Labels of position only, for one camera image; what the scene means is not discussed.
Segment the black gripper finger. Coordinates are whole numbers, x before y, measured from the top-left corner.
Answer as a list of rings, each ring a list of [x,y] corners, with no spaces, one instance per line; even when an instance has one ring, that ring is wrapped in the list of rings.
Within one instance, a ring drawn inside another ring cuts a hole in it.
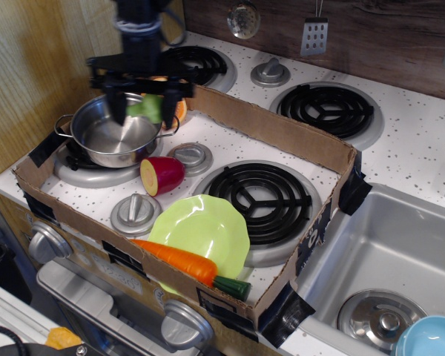
[[[115,87],[106,87],[104,92],[114,122],[119,125],[124,125],[127,108],[125,93]]]
[[[166,127],[173,125],[177,104],[182,99],[179,92],[167,91],[163,94],[162,99],[162,121]]]

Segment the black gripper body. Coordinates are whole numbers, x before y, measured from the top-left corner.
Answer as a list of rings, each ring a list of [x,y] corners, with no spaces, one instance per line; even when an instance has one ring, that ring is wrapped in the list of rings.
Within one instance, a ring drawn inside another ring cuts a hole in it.
[[[102,91],[194,95],[194,72],[162,54],[159,29],[122,32],[122,52],[86,60],[90,86]]]

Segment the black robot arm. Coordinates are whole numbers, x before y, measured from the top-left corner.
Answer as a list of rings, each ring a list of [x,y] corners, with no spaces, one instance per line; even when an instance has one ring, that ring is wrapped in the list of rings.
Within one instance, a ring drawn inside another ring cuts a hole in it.
[[[177,103],[193,96],[195,70],[162,52],[162,13],[184,28],[169,1],[117,1],[114,27],[119,31],[122,52],[86,60],[90,86],[104,95],[112,119],[123,125],[128,115],[127,93],[153,94],[159,99],[159,120],[167,128],[176,119]]]

